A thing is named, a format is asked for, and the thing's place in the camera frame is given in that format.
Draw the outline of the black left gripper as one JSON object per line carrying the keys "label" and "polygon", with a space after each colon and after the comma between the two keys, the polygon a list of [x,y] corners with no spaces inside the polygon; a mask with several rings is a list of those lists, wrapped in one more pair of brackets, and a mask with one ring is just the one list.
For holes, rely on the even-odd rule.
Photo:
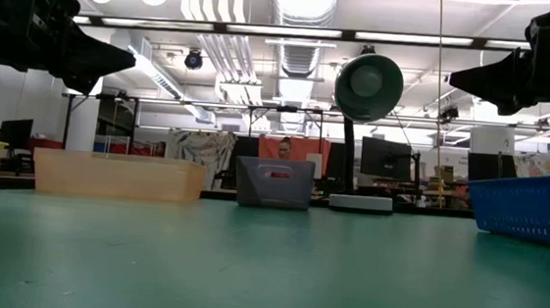
{"label": "black left gripper", "polygon": [[134,55],[75,30],[76,0],[0,0],[0,65],[62,73],[89,95],[99,79],[135,66]]}

